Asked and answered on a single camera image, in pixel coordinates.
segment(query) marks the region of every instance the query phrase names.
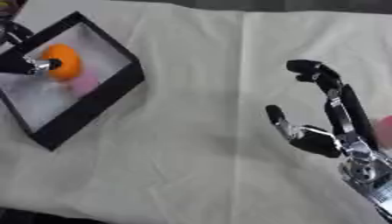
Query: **orange ball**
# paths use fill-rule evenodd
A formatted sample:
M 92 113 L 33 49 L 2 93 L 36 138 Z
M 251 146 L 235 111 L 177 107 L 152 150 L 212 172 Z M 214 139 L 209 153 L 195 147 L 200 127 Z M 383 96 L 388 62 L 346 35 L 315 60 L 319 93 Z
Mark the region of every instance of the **orange ball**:
M 81 58 L 73 48 L 67 45 L 50 45 L 42 53 L 42 59 L 61 61 L 60 67 L 49 71 L 49 74 L 58 81 L 68 81 L 81 74 Z

